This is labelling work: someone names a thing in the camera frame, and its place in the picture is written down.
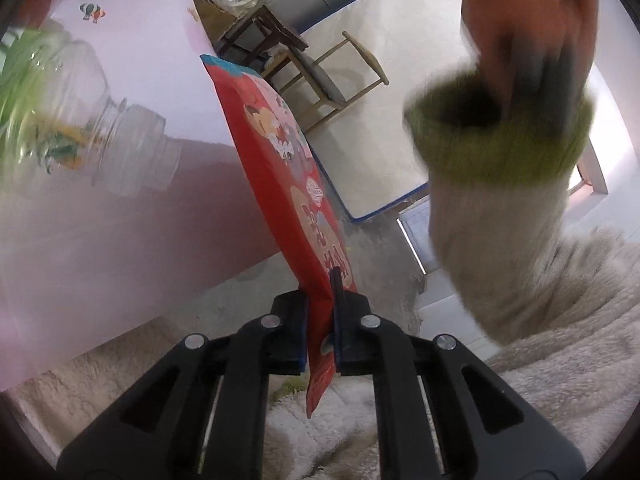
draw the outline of clear plastic bottle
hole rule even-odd
[[[111,99],[89,44],[25,30],[1,47],[1,188],[31,194],[55,174],[85,174],[122,196],[169,186],[180,144],[165,136],[161,116]]]

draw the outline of gray floor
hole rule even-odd
[[[386,211],[353,224],[330,187],[324,185],[344,235],[359,292],[369,298],[375,313],[417,335],[420,322],[414,307],[424,290],[424,275],[398,227],[398,215]],[[170,310],[166,317],[187,330],[219,337],[268,312],[275,296],[297,287],[284,257],[276,254],[196,300]]]

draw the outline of red package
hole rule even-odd
[[[335,373],[333,353],[320,354],[332,330],[328,273],[340,267],[342,284],[356,291],[351,265],[311,149],[286,102],[253,70],[217,57],[201,59],[267,224],[309,297],[306,414],[311,416]]]

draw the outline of beige fleece sleeve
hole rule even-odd
[[[465,307],[506,344],[593,314],[620,290],[606,232],[561,231],[570,173],[584,147],[583,102],[564,139],[536,120],[500,120],[474,75],[432,89],[405,114],[430,170],[430,235]]]

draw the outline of green cuff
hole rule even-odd
[[[460,184],[536,184],[566,176],[584,149],[592,117],[592,103],[581,99],[562,138],[545,135],[533,113],[500,120],[477,73],[437,85],[404,112],[429,172]]]

